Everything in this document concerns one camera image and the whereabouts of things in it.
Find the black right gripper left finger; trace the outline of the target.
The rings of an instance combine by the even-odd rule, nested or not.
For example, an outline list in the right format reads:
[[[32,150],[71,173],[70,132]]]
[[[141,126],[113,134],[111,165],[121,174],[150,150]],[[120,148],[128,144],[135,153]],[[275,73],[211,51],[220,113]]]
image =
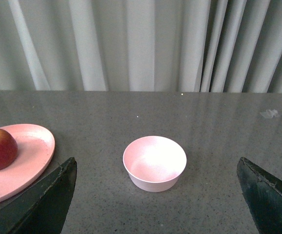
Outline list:
[[[74,195],[77,162],[71,157],[0,209],[0,234],[59,234]]]

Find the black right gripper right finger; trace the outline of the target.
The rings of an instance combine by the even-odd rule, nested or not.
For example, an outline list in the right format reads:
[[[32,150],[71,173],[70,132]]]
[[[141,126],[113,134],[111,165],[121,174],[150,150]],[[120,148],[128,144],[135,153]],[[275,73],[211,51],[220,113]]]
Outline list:
[[[245,157],[237,176],[258,232],[282,234],[282,180]]]

